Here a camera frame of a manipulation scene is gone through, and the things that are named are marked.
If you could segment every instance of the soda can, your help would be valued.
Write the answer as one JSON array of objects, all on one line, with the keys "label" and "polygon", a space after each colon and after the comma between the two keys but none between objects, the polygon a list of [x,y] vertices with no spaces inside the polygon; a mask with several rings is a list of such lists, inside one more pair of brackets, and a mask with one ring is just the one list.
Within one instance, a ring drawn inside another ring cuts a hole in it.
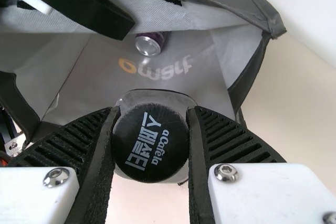
[{"label": "soda can", "polygon": [[135,37],[135,46],[145,56],[157,56],[161,53],[168,34],[168,31],[137,34]]}]

